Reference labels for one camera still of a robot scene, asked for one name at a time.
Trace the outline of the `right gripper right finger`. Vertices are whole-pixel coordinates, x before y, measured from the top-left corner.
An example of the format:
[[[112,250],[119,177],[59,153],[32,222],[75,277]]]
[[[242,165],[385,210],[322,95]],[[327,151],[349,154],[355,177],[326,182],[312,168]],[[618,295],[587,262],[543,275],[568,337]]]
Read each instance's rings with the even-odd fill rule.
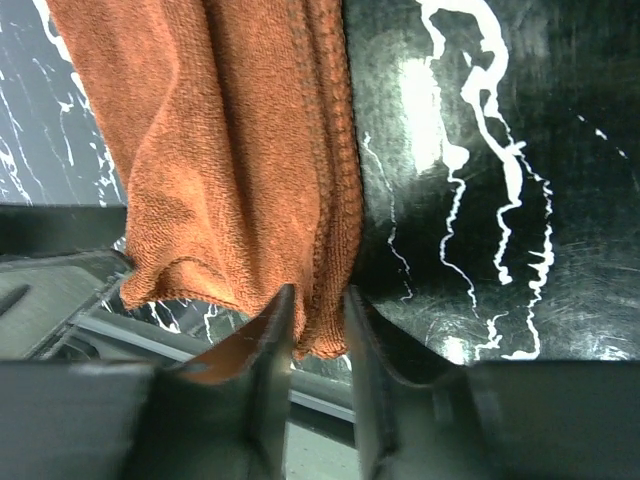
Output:
[[[635,361],[460,366],[344,295],[365,479],[635,479]]]

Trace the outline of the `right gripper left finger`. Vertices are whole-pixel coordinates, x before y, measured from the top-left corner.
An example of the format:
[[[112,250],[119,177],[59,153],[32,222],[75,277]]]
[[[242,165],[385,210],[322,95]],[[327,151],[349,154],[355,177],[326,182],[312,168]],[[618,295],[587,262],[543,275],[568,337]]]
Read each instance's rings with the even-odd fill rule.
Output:
[[[295,291],[171,368],[5,361],[5,479],[279,479]]]

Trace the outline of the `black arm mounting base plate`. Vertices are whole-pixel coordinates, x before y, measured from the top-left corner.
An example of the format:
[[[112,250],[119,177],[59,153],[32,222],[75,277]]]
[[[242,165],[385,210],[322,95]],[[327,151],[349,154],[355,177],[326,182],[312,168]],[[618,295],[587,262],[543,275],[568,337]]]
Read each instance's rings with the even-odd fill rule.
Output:
[[[113,247],[126,216],[124,206],[2,206],[2,359],[54,356],[132,273]]]

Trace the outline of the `brown towel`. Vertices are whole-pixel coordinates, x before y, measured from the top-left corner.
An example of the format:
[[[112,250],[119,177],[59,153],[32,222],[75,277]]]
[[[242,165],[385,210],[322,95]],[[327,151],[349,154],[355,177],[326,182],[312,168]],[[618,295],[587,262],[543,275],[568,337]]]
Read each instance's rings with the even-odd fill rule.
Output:
[[[125,186],[129,309],[257,314],[295,288],[294,351],[345,353],[363,194],[338,1],[52,1]]]

